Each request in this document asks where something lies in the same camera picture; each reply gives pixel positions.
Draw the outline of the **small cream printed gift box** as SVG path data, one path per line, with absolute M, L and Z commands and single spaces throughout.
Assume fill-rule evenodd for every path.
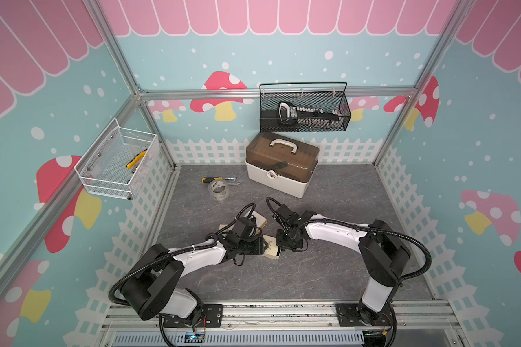
M 266 244 L 268 244 L 268 247 L 265 249 L 263 256 L 271 260 L 278 260 L 281 250 L 276 244 L 276 238 L 269 235 L 264 235 L 263 240 L 266 242 Z

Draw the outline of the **cream drawer-style jewelry box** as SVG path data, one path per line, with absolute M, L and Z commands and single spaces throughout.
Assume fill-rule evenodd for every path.
M 231 226 L 232 226 L 231 224 L 221 225 L 221 228 L 220 228 L 220 230 L 217 231 L 217 234 L 223 233 L 224 231 L 226 231 Z

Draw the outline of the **cream square gift box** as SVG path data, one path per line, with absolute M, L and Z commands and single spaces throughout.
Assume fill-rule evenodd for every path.
M 267 219 L 256 211 L 252 215 L 256 219 L 256 226 L 260 229 L 264 229 L 267 224 Z

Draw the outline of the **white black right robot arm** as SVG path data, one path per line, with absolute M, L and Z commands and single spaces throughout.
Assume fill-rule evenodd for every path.
M 381 220 L 352 224 L 313 211 L 300 215 L 271 197 L 266 198 L 266 204 L 280 225 L 276 233 L 280 250 L 304 252 L 309 241 L 321 240 L 361 255 L 369 275 L 366 289 L 350 312 L 337 309 L 340 315 L 353 318 L 361 325 L 375 326 L 386 317 L 390 318 L 390 325 L 394 325 L 392 301 L 397 290 L 403 282 L 422 276 L 431 267 L 431 253 L 421 241 L 393 231 Z

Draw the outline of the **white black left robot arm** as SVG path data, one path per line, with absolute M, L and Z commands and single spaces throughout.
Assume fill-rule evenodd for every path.
M 178 289 L 179 280 L 228 261 L 240 267 L 246 256 L 265 253 L 268 243 L 253 215 L 255 209 L 254 202 L 247 204 L 228 225 L 208 234 L 203 243 L 179 249 L 153 245 L 111 287 L 109 300 L 133 308 L 142 320 L 175 318 L 188 327 L 196 326 L 206 318 L 205 305 L 191 290 Z

